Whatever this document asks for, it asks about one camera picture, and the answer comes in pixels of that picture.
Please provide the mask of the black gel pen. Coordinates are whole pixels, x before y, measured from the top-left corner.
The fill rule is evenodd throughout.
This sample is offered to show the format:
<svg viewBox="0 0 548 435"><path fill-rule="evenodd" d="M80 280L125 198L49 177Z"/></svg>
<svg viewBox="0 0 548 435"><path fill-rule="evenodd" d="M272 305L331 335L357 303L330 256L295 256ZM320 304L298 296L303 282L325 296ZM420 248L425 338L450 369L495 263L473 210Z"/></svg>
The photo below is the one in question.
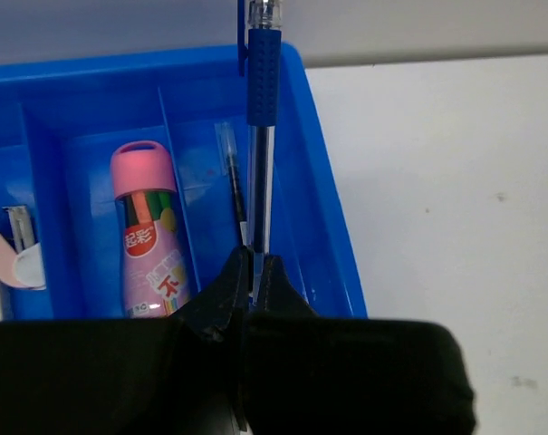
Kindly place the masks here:
<svg viewBox="0 0 548 435"><path fill-rule="evenodd" d="M229 180L239 244L246 246L248 244L247 217L245 211L245 198L240 180L236 137L232 125L227 121L216 123L215 130L216 139L221 147L223 165Z"/></svg>

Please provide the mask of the pink capped marker tube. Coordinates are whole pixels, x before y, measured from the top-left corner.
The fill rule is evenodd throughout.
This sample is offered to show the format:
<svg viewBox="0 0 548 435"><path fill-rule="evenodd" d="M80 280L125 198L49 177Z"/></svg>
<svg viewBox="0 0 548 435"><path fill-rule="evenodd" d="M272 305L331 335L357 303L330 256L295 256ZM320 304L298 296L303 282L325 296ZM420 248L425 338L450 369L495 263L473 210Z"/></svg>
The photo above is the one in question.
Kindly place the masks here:
<svg viewBox="0 0 548 435"><path fill-rule="evenodd" d="M111 156L111 179L124 311L129 318L174 314L190 300L193 276L170 154L153 140L126 143Z"/></svg>

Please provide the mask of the pink white mini stapler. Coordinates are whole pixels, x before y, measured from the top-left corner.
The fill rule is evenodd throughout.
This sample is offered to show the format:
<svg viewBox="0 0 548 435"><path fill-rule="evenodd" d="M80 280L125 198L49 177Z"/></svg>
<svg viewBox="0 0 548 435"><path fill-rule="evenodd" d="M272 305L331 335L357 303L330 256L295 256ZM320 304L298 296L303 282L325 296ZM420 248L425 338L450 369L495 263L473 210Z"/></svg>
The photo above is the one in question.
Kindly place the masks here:
<svg viewBox="0 0 548 435"><path fill-rule="evenodd" d="M0 234L0 281L15 289L46 289L41 245L36 242L26 206L5 208L14 244Z"/></svg>

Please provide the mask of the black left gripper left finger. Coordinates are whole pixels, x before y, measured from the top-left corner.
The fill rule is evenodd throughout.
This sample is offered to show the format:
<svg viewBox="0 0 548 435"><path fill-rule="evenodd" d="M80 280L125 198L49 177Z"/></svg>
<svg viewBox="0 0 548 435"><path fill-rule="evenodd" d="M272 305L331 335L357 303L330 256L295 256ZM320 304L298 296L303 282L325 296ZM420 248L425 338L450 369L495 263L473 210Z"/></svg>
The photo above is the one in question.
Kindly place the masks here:
<svg viewBox="0 0 548 435"><path fill-rule="evenodd" d="M0 323L0 434L238 434L234 249L169 317Z"/></svg>

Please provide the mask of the blue clear ballpoint pen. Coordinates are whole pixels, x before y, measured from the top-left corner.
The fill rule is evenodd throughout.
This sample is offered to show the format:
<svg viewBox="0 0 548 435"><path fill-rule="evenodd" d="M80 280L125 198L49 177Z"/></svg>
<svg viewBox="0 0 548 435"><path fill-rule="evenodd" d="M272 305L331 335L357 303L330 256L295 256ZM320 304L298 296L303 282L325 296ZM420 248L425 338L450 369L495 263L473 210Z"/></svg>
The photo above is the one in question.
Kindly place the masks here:
<svg viewBox="0 0 548 435"><path fill-rule="evenodd" d="M270 251L274 138L280 89L282 3L237 2L238 70L247 77L249 246L253 251L252 302L258 304Z"/></svg>

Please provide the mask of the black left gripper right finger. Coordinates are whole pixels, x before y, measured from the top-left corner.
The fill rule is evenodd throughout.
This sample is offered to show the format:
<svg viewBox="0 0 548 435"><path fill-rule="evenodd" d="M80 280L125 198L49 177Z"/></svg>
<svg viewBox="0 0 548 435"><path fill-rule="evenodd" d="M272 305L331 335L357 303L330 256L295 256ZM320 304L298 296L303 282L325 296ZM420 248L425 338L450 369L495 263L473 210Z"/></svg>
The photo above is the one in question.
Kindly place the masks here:
<svg viewBox="0 0 548 435"><path fill-rule="evenodd" d="M246 320L244 407L255 434L471 434L475 394L440 324L319 316L267 258Z"/></svg>

